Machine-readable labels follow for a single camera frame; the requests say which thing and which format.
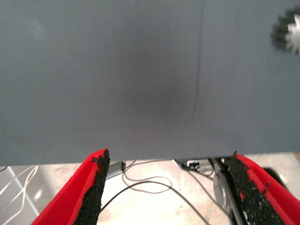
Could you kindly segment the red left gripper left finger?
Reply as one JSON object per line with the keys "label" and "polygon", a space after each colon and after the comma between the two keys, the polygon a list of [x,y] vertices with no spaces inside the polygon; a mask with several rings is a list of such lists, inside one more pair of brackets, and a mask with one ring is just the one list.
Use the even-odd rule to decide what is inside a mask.
{"label": "red left gripper left finger", "polygon": [[110,165],[108,149],[89,155],[33,225],[95,225]]}

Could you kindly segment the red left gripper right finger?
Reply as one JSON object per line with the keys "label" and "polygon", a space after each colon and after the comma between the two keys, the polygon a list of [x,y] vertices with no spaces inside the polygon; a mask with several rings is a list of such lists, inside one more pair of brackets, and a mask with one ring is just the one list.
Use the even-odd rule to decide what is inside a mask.
{"label": "red left gripper right finger", "polygon": [[300,201],[256,162],[235,151],[230,158],[229,171],[249,224],[300,223]]}

